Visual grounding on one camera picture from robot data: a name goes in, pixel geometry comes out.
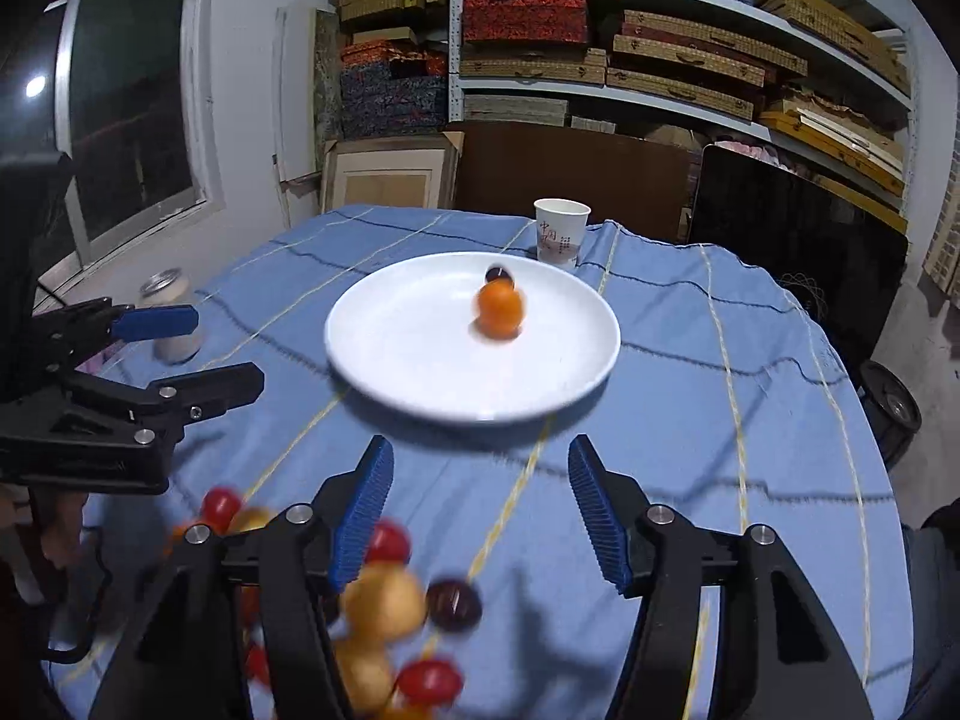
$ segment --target silver screw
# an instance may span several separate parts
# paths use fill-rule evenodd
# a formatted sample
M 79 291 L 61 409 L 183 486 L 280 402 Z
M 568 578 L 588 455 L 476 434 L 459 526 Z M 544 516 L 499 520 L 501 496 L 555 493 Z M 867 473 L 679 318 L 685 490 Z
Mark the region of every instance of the silver screw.
M 199 525 L 193 525 L 187 528 L 186 533 L 184 533 L 184 538 L 190 544 L 203 544 L 210 538 L 210 528 L 206 527 L 203 522 L 200 522 Z
M 299 503 L 287 509 L 287 522 L 292 522 L 294 525 L 309 522 L 310 517 L 313 517 L 313 509 L 308 504 Z
M 750 528 L 750 538 L 757 544 L 767 546 L 776 541 L 776 531 L 769 525 L 755 525 Z
M 658 525 L 669 525 L 673 522 L 673 509 L 663 504 L 655 504 L 647 509 L 647 517 Z

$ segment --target cup rim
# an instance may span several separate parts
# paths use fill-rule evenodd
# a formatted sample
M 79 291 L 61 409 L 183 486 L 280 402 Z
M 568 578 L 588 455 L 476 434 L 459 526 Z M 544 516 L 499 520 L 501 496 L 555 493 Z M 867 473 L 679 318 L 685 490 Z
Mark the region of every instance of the cup rim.
M 534 208 L 546 211 L 549 214 L 561 214 L 567 217 L 586 217 L 592 208 L 577 200 L 567 200 L 563 197 L 541 197 L 534 200 Z

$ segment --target floor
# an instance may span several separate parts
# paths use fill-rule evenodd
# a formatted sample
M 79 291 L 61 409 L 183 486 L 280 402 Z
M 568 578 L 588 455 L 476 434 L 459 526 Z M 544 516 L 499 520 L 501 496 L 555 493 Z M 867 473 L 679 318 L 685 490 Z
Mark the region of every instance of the floor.
M 960 310 L 925 274 L 904 279 L 874 359 L 906 384 L 923 415 L 890 471 L 901 520 L 919 527 L 960 497 Z

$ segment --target blue tablecloth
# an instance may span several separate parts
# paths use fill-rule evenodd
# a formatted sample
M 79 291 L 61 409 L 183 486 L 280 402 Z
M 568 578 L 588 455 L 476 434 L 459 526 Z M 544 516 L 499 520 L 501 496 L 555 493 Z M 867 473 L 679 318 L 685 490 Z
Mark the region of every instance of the blue tablecloth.
M 638 601 L 601 578 L 566 478 L 569 442 L 587 433 L 609 469 L 632 474 L 651 500 L 699 526 L 772 525 L 866 675 L 875 717 L 898 717 L 913 642 L 890 483 L 837 355 L 763 269 L 719 247 L 648 241 L 611 221 L 589 228 L 576 274 L 613 307 L 623 348 L 606 386 L 546 429 L 544 420 L 434 427 L 331 375 L 323 323 L 364 275 L 422 254 L 522 255 L 534 243 L 523 218 L 349 206 L 284 233 L 197 290 L 206 340 L 188 364 L 157 362 L 147 343 L 125 349 L 107 376 L 143 386 L 252 360 L 266 389 L 251 407 L 187 428 L 162 497 L 91 500 L 86 519 L 104 525 L 117 597 L 131 593 L 136 570 L 212 485 L 281 509 L 351 469 L 382 433 L 395 447 L 385 514 L 412 534 L 411 570 L 428 583 L 479 569 L 480 626 L 439 643 L 467 678 L 451 716 L 602 717 Z M 95 571 L 80 571 L 76 595 L 88 597 L 96 581 Z M 128 605 L 117 607 L 90 658 L 52 670 L 78 717 Z M 704 591 L 691 717 L 709 705 L 718 610 L 717 593 Z M 430 635 L 428 626 L 392 647 L 395 662 L 416 656 Z M 254 705 L 269 715 L 269 697 L 256 689 Z

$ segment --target black wire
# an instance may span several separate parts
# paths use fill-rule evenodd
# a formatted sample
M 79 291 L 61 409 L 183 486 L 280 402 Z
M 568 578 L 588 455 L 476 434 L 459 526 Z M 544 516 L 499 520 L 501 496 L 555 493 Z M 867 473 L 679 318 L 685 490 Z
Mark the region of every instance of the black wire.
M 49 287 L 45 287 L 40 281 L 40 279 L 37 279 L 37 287 L 40 287 L 40 290 L 43 290 L 45 293 L 47 293 L 47 295 L 50 295 L 51 298 L 54 298 L 54 300 L 56 300 L 57 303 L 61 304 L 61 306 L 64 306 L 64 308 L 67 307 L 68 303 L 66 302 L 66 300 L 64 300 L 59 295 L 57 295 L 54 292 L 54 290 L 51 290 Z
M 100 621 L 100 611 L 104 605 L 104 596 L 113 582 L 113 573 L 104 565 L 104 530 L 100 526 L 83 527 L 85 531 L 96 533 L 96 541 L 93 545 L 93 560 L 97 563 L 104 578 L 100 581 L 97 594 L 90 605 L 90 612 L 86 615 L 86 626 L 83 629 L 83 635 L 77 642 L 77 646 L 69 650 L 54 650 L 47 648 L 40 654 L 42 661 L 50 661 L 52 664 L 78 664 L 82 661 L 93 646 L 93 637 L 97 632 L 97 623 Z

